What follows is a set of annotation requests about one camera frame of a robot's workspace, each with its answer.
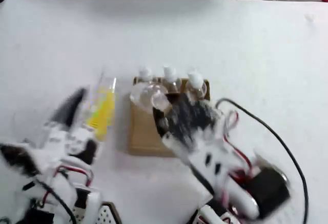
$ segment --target red wire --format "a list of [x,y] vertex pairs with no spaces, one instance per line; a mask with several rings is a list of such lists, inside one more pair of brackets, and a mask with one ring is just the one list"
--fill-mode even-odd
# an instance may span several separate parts
[[245,162],[247,163],[247,165],[249,166],[249,168],[251,170],[252,169],[252,163],[248,159],[248,157],[244,153],[242,153],[237,147],[235,147],[232,143],[230,143],[229,140],[227,139],[226,135],[223,136],[223,139],[224,139],[225,142],[227,142],[229,145],[231,145],[235,149],[235,151],[245,160]]
[[[92,172],[91,170],[90,170],[90,174],[91,174],[91,176],[90,176],[90,178],[89,178],[89,177],[88,177],[88,174],[86,173],[86,171],[84,171],[84,170],[82,170],[82,169],[79,169],[79,168],[74,168],[74,167],[65,166],[65,165],[60,165],[60,166],[56,169],[56,171],[54,172],[53,177],[55,177],[55,176],[57,175],[57,173],[59,172],[59,170],[60,170],[61,168],[65,168],[65,169],[67,169],[67,170],[69,170],[69,171],[73,171],[73,172],[77,172],[77,173],[84,174],[84,175],[87,177],[87,181],[86,181],[86,186],[87,186],[87,187],[90,186],[90,184],[91,184],[91,182],[92,182],[92,180],[93,180],[93,172]],[[49,192],[47,191],[47,192],[45,193],[45,195],[43,196],[41,207],[43,207],[43,206],[45,205],[48,195],[49,195]]]

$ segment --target white robotic hand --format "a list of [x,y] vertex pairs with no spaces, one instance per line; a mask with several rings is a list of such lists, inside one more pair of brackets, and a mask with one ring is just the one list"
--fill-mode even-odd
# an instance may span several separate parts
[[[97,223],[103,216],[101,211],[108,206],[111,209],[105,209],[102,223],[120,223],[113,205],[103,203],[101,193],[90,187],[91,164],[100,148],[98,139],[106,132],[112,96],[107,94],[99,100],[95,110],[101,109],[101,116],[91,113],[87,120],[73,127],[85,93],[85,89],[75,92],[44,124],[44,138],[38,148],[0,142],[4,162],[31,180],[14,193],[15,211],[6,217],[11,223]],[[85,184],[72,180],[71,172],[85,175]]]
[[[289,197],[279,173],[265,168],[253,175],[250,160],[228,141],[231,113],[225,117],[181,94],[172,109],[165,113],[154,108],[153,114],[162,142],[238,217],[265,218]],[[258,192],[261,188],[267,191]]]

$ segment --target white tablecloth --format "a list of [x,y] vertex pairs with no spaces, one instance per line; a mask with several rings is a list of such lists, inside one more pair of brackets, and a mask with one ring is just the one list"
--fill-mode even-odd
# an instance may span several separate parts
[[[211,97],[230,97],[271,125],[309,185],[309,223],[328,219],[328,5],[235,0],[5,0],[0,4],[0,135],[35,138],[52,110],[101,71],[116,76],[116,121],[94,166],[94,186],[123,223],[185,223],[207,194],[170,158],[135,157],[128,93],[140,66],[183,77],[196,67]],[[281,145],[241,114],[231,134],[289,176],[292,207],[270,223],[300,223],[300,179]],[[1,215],[17,180],[1,165]]]

